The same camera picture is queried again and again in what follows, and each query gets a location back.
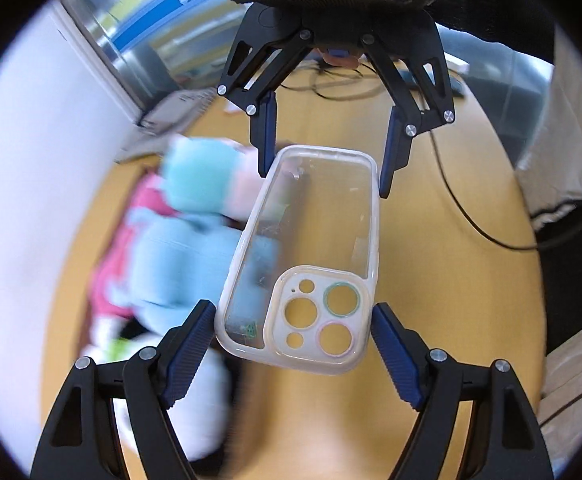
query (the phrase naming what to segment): blue finger pad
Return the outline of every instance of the blue finger pad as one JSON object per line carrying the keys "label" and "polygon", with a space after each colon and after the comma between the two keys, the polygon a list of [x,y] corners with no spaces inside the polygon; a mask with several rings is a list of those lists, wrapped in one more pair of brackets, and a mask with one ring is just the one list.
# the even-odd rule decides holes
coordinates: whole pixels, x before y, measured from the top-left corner
{"label": "blue finger pad", "polygon": [[418,409],[424,401],[419,388],[418,369],[391,322],[378,307],[373,309],[371,335],[398,395],[415,410]]}
{"label": "blue finger pad", "polygon": [[167,383],[162,393],[162,402],[168,408],[182,399],[188,391],[197,368],[213,338],[215,307],[207,302],[197,322],[181,343],[167,367]]}

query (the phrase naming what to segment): metal pivot screw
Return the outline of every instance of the metal pivot screw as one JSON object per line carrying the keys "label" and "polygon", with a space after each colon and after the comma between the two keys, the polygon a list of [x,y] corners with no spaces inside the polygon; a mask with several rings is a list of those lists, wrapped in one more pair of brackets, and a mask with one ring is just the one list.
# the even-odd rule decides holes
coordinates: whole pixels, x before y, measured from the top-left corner
{"label": "metal pivot screw", "polygon": [[157,353],[158,351],[155,348],[152,346],[147,346],[146,348],[142,348],[142,350],[140,350],[140,359],[143,361],[148,361],[153,359]]}
{"label": "metal pivot screw", "polygon": [[431,356],[431,359],[437,363],[443,363],[448,357],[448,354],[439,348],[433,348],[428,354]]}
{"label": "metal pivot screw", "polygon": [[504,359],[498,359],[495,361],[495,368],[497,368],[500,372],[507,372],[511,369],[511,365]]}
{"label": "metal pivot screw", "polygon": [[90,365],[90,357],[80,357],[77,361],[75,361],[75,367],[78,370],[84,370],[88,365]]}

